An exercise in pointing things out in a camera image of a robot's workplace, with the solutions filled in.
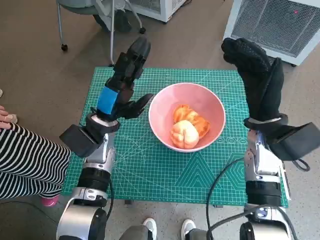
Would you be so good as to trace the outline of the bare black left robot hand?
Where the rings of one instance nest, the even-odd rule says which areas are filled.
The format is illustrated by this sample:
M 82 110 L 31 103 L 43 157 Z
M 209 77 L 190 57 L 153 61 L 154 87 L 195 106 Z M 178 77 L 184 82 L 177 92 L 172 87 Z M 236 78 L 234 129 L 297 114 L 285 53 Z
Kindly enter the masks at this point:
M 127 52 L 122 52 L 116 61 L 113 71 L 97 101 L 96 115 L 108 122 L 119 118 L 137 118 L 145 109 L 152 93 L 143 95 L 138 100 L 131 100 L 134 93 L 134 81 L 144 71 L 143 66 L 151 50 L 151 43 L 144 36 L 138 37 Z

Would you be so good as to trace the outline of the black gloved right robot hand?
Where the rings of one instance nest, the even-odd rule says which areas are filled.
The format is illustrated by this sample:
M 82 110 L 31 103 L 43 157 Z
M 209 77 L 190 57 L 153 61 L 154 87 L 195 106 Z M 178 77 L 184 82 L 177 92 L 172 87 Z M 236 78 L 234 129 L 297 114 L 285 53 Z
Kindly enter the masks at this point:
M 259 122 L 279 120 L 284 84 L 282 60 L 270 62 L 264 49 L 245 38 L 225 38 L 221 49 L 224 60 L 234 65 L 242 78 L 249 117 Z

